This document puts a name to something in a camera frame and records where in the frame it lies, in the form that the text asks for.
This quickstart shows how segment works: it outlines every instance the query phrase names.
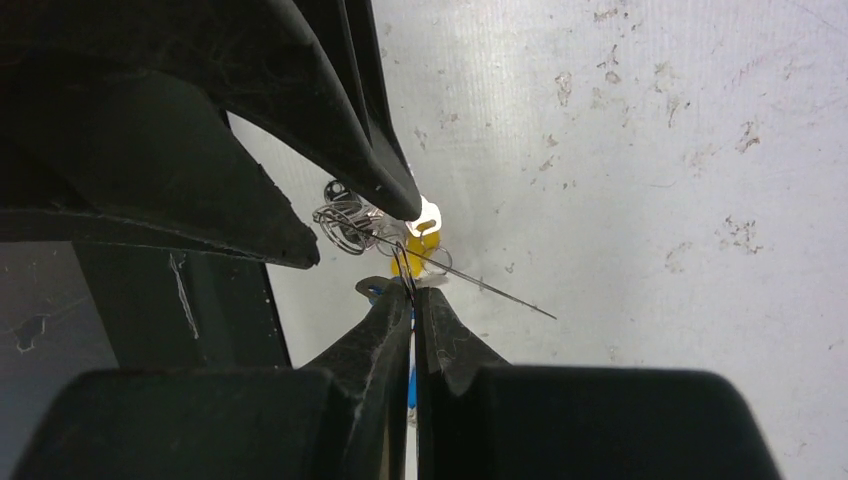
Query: scuffed white surface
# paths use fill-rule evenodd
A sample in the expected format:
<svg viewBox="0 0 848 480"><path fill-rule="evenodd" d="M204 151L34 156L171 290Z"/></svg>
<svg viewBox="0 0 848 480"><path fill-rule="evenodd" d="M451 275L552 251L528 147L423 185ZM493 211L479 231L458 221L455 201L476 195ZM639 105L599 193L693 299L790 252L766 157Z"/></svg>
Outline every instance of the scuffed white surface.
<svg viewBox="0 0 848 480"><path fill-rule="evenodd" d="M442 211L459 317L514 363L706 369L787 478L848 474L848 6L373 0L394 125ZM234 129L304 221L327 175ZM295 362L378 254L274 269Z"/></svg>

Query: white surface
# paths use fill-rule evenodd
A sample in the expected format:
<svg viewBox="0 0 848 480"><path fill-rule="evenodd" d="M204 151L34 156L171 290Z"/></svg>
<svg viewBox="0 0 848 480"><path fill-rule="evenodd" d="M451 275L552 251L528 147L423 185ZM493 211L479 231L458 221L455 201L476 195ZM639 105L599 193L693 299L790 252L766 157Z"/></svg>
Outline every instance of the white surface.
<svg viewBox="0 0 848 480"><path fill-rule="evenodd" d="M559 316L451 280L472 330L514 363L717 372L787 478L848 476L845 2L373 2L455 266ZM234 129L309 221L326 174ZM388 272L320 247L272 271L298 364Z"/></svg>

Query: needle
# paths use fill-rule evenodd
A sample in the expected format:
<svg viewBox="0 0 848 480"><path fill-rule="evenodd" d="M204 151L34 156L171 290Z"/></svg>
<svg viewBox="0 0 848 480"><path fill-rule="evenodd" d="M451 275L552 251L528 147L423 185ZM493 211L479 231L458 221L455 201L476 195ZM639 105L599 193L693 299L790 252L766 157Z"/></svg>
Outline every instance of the needle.
<svg viewBox="0 0 848 480"><path fill-rule="evenodd" d="M369 232L368 230L361 229L361 228L357 227L356 225L354 225L353 223L348 222L346 219L342 219L342 218L339 218L339 217L334 217L334 216L327 215L326 213L321 213L321 212L318 212L318 214L319 214L319 215L321 215L321 216L327 217L328 219L330 219L330 220L332 220L332 221L334 221L334 222L340 223L340 224L342 224L342 225L344 225L344 226L346 226L346 227L348 227L348 228L351 228L351 229L353 229L353 230L356 230L357 232L359 232L359 233L361 233L361 234L368 235L368 236L373 237L373 238L375 238L375 239L377 239L377 240L379 240L379 241L381 241L381 242L383 242L383 243L386 243L386 244L391 245L391 246L393 246L393 247L395 247L395 248L401 249L401 250L403 250L406 254L408 254L408 255L412 255L412 256L414 256L414 257L418 257L418 258L420 258L421 260L424 260L424 261L426 261L426 262L429 262L429 263L431 263L431 264L435 265L436 267L441 268L442 270L444 270L444 271L446 271L446 272L450 272L450 273L452 273L452 274L456 275L457 277L459 277L459 278L461 278L461 279L465 280L466 282L471 282L471 283L473 283L474 285L477 285L477 286L478 286L478 287L480 287L480 288L485 288L486 290L488 290L488 291L490 291L490 292L492 292L492 293L498 294L498 295L500 295L500 296L502 296L502 297L504 297L504 298L506 298L506 299L508 299L508 300L512 300L512 301L513 301L513 302L515 302L515 303L518 303L518 304L524 305L525 307L530 308L530 310L533 310L533 311L535 311L535 312L541 313L542 315L545 315L545 316L547 316L547 317L550 317L550 318L552 318L552 319L554 319L554 320L556 320L556 319L557 319L555 316L553 316L553 315L551 315L550 313L548 313L548 312L546 312L546 311L542 310L541 308L537 307L536 305L533 305L532 303L525 302L524 300L521 300L520 298L514 297L514 296L512 296L512 295L510 295L510 294L508 294L508 293L506 293L506 292L504 292L503 290L499 290L499 289L497 289L497 288L495 288L495 287L493 287L493 286L491 286L491 285L489 285L489 284L487 284L487 283L484 283L484 282L483 282L483 281L481 281L481 280L477 280L476 278L474 278L474 277L472 277L472 276L470 276L470 275L466 275L466 274L464 274L464 273L460 272L459 270L456 270L456 269L454 269L454 268L452 268L452 267L449 267L449 266L447 266L447 265L445 265L445 264L443 264L443 263L441 263L441 262L437 262L436 260L432 260L432 259L430 259L430 258L427 258L427 257L425 257L424 255L421 255L420 253L416 253L416 252L413 252L413 251L411 251L411 250L408 250L408 249L406 249L403 245L401 245L401 243L400 243L400 242L392 242L391 240L387 240L387 239L385 239L385 238L383 238L383 237L380 237L379 235L377 235L377 234L376 234L376 233L374 233L374 232Z"/></svg>

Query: yellow object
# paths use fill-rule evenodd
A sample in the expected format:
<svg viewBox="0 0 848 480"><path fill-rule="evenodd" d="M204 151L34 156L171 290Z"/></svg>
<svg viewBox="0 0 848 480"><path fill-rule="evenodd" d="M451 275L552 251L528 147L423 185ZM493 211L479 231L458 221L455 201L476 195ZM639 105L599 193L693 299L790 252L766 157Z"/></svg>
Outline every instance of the yellow object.
<svg viewBox="0 0 848 480"><path fill-rule="evenodd" d="M418 231L423 232L430 225L423 224L418 226ZM410 252L417 253L419 255L423 255L426 258L430 258L430 255L435 253L436 249L439 248L439 244L441 243L441 236L438 231L435 231L429 235L422 235L421 237L415 237L410 232L406 232L406 249ZM407 255L406 258L409 261L409 270L410 276L412 278L418 278L421 274L424 273L424 260L414 256ZM397 261L392 259L392 276L399 276L400 268L398 268Z"/></svg>

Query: wire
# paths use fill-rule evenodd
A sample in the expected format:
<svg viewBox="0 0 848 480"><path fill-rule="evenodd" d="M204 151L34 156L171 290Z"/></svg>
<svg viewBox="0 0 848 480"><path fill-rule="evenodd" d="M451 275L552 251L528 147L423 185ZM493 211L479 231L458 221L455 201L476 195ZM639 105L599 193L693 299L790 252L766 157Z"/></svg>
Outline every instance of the wire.
<svg viewBox="0 0 848 480"><path fill-rule="evenodd" d="M404 253L404 255L412 255L413 257L418 257L421 260L429 262L429 263L435 265L436 267L443 269L446 272L450 272L453 275L456 275L457 277L465 280L466 282L473 283L474 285L477 285L480 288L483 288L483 289L486 289L486 290L488 290L492 293L498 294L498 295L500 295L500 296L502 296L502 297L504 297L508 300L512 300L515 303L524 305L525 307L528 307L530 310L533 310L534 312L541 313L542 315L545 315L545 316L550 317L554 320L557 320L557 317L555 317L554 315L542 310L541 308L537 307L536 305L533 305L532 303L525 302L524 300L521 300L518 297L514 297L514 296L504 292L503 290L499 290L499 289L483 282L482 280L477 280L476 278L474 278L470 275L467 275L465 273L462 273L459 270L452 268L452 267L449 267L449 266L447 266L447 265L445 265L441 262L437 262L436 260L433 260L431 258L427 258L424 255L421 255L419 253L415 253L411 250L408 250L400 242L392 242L391 240L387 240L385 238L380 237L379 235L377 235L376 233L374 233L372 231L359 228L356 225L354 225L352 222L349 222L346 218L343 218L344 216L330 216L330 214L327 214L327 213L325 213L325 212L323 212L319 209L319 210L316 210L315 213L312 214L312 219L313 219L313 221L320 223L319 220L318 220L318 217L322 217L322 216L328 216L330 218L330 220L332 220L333 222L336 222L336 223L338 223L342 226L345 226L347 228L353 229L353 230L355 230L355 231L357 231L357 232L359 232L363 235L368 235L369 237L371 237L371 238L373 238L373 239L375 239L379 242L391 245L392 247L401 250Z"/></svg>

